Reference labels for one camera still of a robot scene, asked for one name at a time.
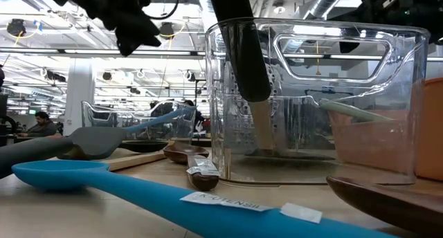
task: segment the black cable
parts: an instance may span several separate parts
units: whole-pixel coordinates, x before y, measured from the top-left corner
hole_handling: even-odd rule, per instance
[[[174,6],[174,8],[173,8],[173,9],[171,10],[171,12],[169,12],[169,14],[167,14],[166,16],[163,16],[163,17],[151,17],[151,16],[148,15],[148,17],[151,18],[151,19],[155,19],[155,20],[164,20],[164,19],[167,19],[168,17],[171,17],[171,16],[175,13],[175,10],[177,9],[177,7],[179,7],[179,3],[180,3],[180,0],[177,0],[177,1],[175,2],[175,6]]]

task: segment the white tape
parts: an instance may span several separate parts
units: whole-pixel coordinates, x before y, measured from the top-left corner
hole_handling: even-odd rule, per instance
[[[209,159],[194,158],[197,166],[191,167],[186,170],[187,173],[193,175],[195,173],[201,173],[204,176],[220,176],[219,171]]]
[[[304,221],[310,221],[313,223],[320,223],[322,212],[318,210],[312,210],[303,206],[299,206],[292,203],[286,203],[280,210],[280,213]]]
[[[224,197],[215,196],[213,194],[206,194],[203,192],[193,192],[188,196],[181,198],[180,200],[191,203],[198,203],[198,204],[222,205],[233,208],[244,208],[247,210],[254,210],[258,212],[273,209],[272,207],[268,206],[258,205],[255,203],[248,203],[245,201],[230,200]]]
[[[196,174],[196,173],[200,173],[203,176],[220,176],[220,172],[217,169],[207,170],[205,168],[200,168],[198,166],[191,167],[191,168],[187,169],[186,172],[191,175]]]

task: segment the clear plastic bin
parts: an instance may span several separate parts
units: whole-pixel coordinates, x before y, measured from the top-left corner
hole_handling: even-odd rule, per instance
[[[112,109],[82,102],[83,127],[131,127],[167,114],[177,109],[187,109],[188,105],[174,101],[162,101],[147,111]],[[126,140],[180,140],[190,143],[194,130],[195,111],[183,114],[169,122],[147,127],[142,131],[128,134]]]
[[[223,39],[249,26],[259,33],[271,85],[275,149],[266,156],[255,152],[250,104],[239,94]],[[284,19],[213,26],[206,33],[206,77],[213,162],[221,178],[414,183],[427,46],[425,30],[398,26]]]

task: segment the blue spatula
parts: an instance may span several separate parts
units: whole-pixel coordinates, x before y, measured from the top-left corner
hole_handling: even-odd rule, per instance
[[[99,162],[36,161],[14,165],[12,170],[25,183],[43,190],[95,187],[207,238],[391,237],[330,219],[318,224],[295,219],[276,208],[256,212],[181,201],[193,191],[114,174]]]

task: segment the wooden table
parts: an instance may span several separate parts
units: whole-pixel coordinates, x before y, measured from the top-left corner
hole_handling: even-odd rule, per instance
[[[189,187],[185,167],[168,160],[120,171],[178,187]],[[419,181],[417,192],[443,195],[443,184]],[[232,199],[281,207],[296,203],[323,212],[324,217],[374,228],[402,237],[414,234],[372,218],[341,201],[326,185],[238,187],[220,183],[213,192]],[[195,238],[187,230],[113,195],[95,189],[74,194],[42,193],[15,176],[0,180],[2,238]]]

